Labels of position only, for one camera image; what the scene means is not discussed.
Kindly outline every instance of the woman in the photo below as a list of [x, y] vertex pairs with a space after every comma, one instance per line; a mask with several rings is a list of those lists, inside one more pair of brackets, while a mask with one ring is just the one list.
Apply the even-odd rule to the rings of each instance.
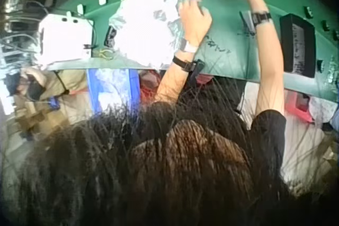
[[[248, 1], [253, 12], [268, 11], [263, 0]], [[186, 1], [180, 16], [185, 40], [198, 47], [210, 14]], [[300, 225], [296, 218], [319, 216], [297, 210], [311, 199], [295, 200], [280, 177], [283, 59], [272, 21], [257, 26], [257, 40], [261, 83], [249, 131], [217, 81], [181, 93], [188, 73], [173, 63], [153, 105], [102, 114], [38, 143], [5, 189], [7, 214], [48, 226]]]

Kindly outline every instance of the green panel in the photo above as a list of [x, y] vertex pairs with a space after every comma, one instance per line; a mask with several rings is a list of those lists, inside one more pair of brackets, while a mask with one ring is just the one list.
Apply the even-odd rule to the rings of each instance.
[[[303, 6], [312, 8], [315, 18], [310, 22], [316, 28], [317, 59], [324, 60], [323, 74], [317, 73], [315, 79], [285, 74], [285, 86], [288, 89], [315, 95], [331, 101], [337, 100], [334, 85], [327, 82], [330, 61], [336, 61], [338, 50], [329, 33], [322, 31], [321, 20], [326, 19], [334, 27], [336, 16], [318, 0], [266, 0], [269, 4], [276, 29], [280, 33], [281, 15], [294, 13], [304, 17]], [[97, 42], [103, 46], [108, 28], [108, 19], [120, 5], [120, 0], [108, 0], [105, 6], [99, 6], [98, 0], [69, 0], [61, 8], [76, 10], [78, 4], [86, 6], [86, 17], [93, 20]], [[258, 56], [255, 38], [246, 35], [239, 17], [239, 11], [248, 10], [246, 0], [203, 0], [213, 17], [213, 24], [208, 34], [209, 39], [202, 44], [197, 57], [207, 63], [205, 73], [222, 75], [251, 81], [258, 81]], [[92, 58], [90, 60], [57, 63], [51, 69], [72, 68], [144, 68], [141, 65], [116, 56], [113, 60]]]

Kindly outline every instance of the hand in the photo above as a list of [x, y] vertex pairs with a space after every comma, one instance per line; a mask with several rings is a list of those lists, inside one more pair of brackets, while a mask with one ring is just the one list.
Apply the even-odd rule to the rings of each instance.
[[27, 75], [32, 75], [41, 86], [45, 86], [47, 78], [40, 70], [33, 67], [23, 67], [21, 72], [26, 74], [26, 77]]
[[209, 11], [198, 6], [197, 0], [185, 0], [179, 3], [179, 15], [184, 26], [185, 39], [198, 47], [212, 24]]

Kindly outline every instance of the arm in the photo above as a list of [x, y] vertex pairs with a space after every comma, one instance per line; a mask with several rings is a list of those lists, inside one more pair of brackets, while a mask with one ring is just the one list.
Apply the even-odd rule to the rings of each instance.
[[[184, 27], [185, 39], [191, 45], [198, 47], [211, 27], [210, 13], [205, 8], [200, 9], [197, 1], [186, 0], [179, 5], [179, 14]], [[186, 62], [192, 62], [194, 59], [193, 53], [182, 51], [178, 51], [175, 56]], [[172, 63], [159, 85], [155, 102], [176, 103], [187, 77], [187, 72]]]
[[42, 87], [45, 87], [47, 78], [40, 70], [33, 67], [25, 67], [22, 68], [22, 72], [26, 75], [32, 75]]
[[[252, 12], [269, 11], [264, 0], [248, 0]], [[284, 114], [283, 54], [272, 21], [256, 27], [259, 49], [260, 86], [255, 114], [276, 110]]]

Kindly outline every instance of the white watch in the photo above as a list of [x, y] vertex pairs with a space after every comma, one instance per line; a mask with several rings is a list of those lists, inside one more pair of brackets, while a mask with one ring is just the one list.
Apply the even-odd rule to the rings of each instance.
[[198, 47], [193, 46], [188, 42], [188, 40], [182, 38], [180, 41], [179, 49], [183, 52], [189, 52], [189, 53], [196, 53], [198, 51]]

